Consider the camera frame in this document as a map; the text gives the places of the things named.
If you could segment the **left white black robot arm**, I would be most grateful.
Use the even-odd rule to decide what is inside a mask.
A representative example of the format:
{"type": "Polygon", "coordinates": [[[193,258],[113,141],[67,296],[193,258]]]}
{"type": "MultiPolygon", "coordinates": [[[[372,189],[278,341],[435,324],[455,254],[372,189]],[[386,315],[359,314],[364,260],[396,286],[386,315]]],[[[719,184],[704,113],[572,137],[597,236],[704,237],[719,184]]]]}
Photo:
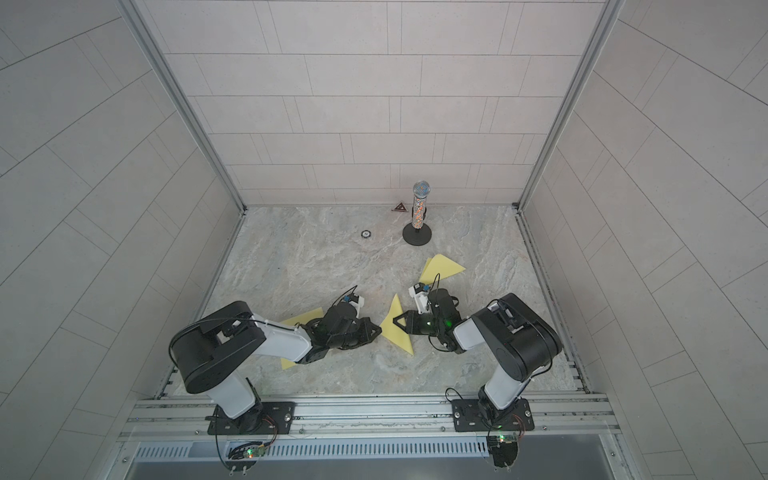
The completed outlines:
{"type": "Polygon", "coordinates": [[[169,357],[189,394],[207,395],[226,418],[237,420],[259,403],[255,389],[237,373],[241,364],[253,355],[309,364],[331,350],[368,345],[382,329],[360,315],[363,304],[362,297],[349,294],[323,316],[286,326],[235,301],[176,333],[169,342],[169,357]]]}

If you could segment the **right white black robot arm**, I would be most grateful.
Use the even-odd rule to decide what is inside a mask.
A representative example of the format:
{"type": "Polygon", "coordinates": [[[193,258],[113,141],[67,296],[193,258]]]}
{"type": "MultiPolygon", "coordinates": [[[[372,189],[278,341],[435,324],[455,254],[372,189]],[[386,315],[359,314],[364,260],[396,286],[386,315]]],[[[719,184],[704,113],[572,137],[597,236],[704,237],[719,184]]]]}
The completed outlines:
{"type": "Polygon", "coordinates": [[[556,331],[513,293],[463,317],[459,299],[445,288],[419,283],[412,292],[417,308],[396,316],[396,327],[433,338],[449,353],[485,345],[493,354],[497,367],[478,392],[478,407],[488,423],[512,412],[531,380],[548,372],[562,352],[556,331]]]}

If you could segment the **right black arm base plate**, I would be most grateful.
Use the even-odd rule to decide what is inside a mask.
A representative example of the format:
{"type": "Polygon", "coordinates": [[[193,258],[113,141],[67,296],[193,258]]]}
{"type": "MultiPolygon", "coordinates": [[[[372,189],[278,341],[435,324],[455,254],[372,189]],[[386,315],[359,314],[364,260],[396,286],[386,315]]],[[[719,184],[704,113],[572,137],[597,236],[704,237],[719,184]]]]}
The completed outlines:
{"type": "Polygon", "coordinates": [[[504,410],[489,400],[454,399],[450,401],[456,432],[522,432],[535,429],[527,399],[520,398],[504,410]]]}

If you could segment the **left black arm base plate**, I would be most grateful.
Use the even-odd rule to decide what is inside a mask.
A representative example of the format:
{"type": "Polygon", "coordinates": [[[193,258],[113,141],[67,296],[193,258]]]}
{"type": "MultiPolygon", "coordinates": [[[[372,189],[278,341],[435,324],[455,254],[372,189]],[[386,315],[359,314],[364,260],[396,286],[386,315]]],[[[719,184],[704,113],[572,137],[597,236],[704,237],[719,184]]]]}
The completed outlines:
{"type": "Polygon", "coordinates": [[[215,406],[212,415],[206,416],[209,422],[208,435],[281,435],[288,434],[293,422],[294,402],[257,403],[237,418],[230,418],[223,408],[215,406]]]}

